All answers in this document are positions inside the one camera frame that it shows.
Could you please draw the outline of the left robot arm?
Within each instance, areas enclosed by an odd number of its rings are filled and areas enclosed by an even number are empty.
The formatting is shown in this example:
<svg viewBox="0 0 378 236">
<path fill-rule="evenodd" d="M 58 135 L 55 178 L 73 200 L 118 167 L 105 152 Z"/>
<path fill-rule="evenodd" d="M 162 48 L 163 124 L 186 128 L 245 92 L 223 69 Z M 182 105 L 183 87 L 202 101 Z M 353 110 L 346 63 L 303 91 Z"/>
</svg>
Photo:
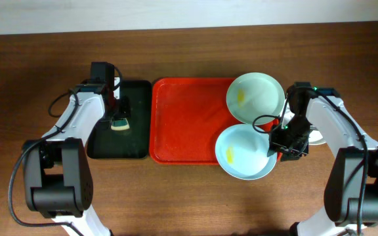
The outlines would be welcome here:
<svg viewBox="0 0 378 236">
<path fill-rule="evenodd" d="M 117 113 L 120 76 L 91 79 L 67 92 L 68 106 L 39 140 L 22 152 L 26 204 L 68 235 L 111 235 L 95 212 L 93 179 L 85 154 L 95 125 Z"/>
</svg>

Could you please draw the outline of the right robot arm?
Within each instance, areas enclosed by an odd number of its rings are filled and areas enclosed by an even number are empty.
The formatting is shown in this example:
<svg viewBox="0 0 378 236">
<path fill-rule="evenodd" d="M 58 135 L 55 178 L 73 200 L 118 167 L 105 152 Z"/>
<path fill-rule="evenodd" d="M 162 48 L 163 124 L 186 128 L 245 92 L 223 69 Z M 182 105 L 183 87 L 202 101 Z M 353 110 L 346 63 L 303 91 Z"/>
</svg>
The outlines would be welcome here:
<svg viewBox="0 0 378 236">
<path fill-rule="evenodd" d="M 294 114 L 272 128 L 269 154 L 282 161 L 308 154 L 308 135 L 316 128 L 335 157 L 324 191 L 323 207 L 290 235 L 361 235 L 378 226 L 378 142 L 367 135 L 333 88 L 294 83 L 287 90 L 287 106 Z"/>
</svg>

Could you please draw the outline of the green and yellow sponge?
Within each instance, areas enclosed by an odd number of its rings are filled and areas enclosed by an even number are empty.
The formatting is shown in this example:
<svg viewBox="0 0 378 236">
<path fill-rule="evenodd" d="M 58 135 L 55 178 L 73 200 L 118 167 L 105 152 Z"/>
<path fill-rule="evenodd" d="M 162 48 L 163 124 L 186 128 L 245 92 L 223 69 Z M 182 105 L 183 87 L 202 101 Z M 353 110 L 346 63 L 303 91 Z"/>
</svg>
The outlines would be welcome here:
<svg viewBox="0 0 378 236">
<path fill-rule="evenodd" d="M 122 118 L 112 121 L 110 128 L 114 131 L 123 131 L 130 129 L 130 125 L 126 118 Z"/>
</svg>

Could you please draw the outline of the light blue plate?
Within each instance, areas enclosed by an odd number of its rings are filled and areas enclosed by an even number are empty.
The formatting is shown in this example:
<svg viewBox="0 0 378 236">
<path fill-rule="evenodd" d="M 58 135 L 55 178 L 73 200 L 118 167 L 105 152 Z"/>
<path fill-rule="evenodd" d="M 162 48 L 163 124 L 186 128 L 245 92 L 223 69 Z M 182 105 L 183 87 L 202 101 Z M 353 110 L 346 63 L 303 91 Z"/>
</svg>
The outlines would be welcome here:
<svg viewBox="0 0 378 236">
<path fill-rule="evenodd" d="M 220 167 L 241 180 L 258 180 L 269 174 L 277 163 L 277 153 L 270 151 L 269 135 L 251 125 L 237 124 L 225 129 L 215 143 Z"/>
</svg>

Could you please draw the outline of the mint green plate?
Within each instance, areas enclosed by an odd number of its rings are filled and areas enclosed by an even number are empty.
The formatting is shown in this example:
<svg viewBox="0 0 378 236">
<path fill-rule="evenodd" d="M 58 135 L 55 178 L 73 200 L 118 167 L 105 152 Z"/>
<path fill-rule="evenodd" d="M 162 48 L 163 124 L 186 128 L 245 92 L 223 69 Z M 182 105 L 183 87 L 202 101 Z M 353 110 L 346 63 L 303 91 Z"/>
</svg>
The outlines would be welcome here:
<svg viewBox="0 0 378 236">
<path fill-rule="evenodd" d="M 264 115 L 279 116 L 285 103 L 285 92 L 275 78 L 251 72 L 237 77 L 228 87 L 226 105 L 238 121 L 264 125 L 274 120 Z"/>
</svg>

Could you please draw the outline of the white plate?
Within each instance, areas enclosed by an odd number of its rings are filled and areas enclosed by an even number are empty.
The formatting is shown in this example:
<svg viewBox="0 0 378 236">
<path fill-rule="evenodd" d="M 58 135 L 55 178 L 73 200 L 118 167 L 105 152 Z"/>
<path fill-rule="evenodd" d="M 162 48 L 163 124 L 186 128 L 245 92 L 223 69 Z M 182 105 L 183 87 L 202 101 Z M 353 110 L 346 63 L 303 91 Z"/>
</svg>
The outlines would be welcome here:
<svg viewBox="0 0 378 236">
<path fill-rule="evenodd" d="M 299 115 L 291 111 L 288 99 L 285 99 L 285 108 L 281 111 L 282 128 L 288 129 L 289 132 L 295 134 L 299 138 L 305 138 L 308 135 L 308 144 L 312 146 L 322 145 L 326 143 L 321 132 L 313 125 L 299 118 Z"/>
</svg>

